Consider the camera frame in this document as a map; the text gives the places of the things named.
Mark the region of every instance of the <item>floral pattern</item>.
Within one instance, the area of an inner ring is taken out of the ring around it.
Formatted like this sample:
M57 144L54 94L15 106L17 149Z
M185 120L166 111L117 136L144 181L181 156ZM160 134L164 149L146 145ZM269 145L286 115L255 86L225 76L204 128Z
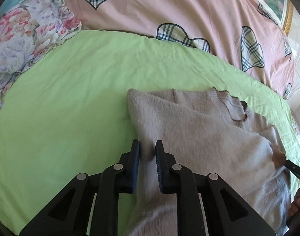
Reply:
M1 97L21 73L77 34L81 22L63 0L24 0L0 17Z

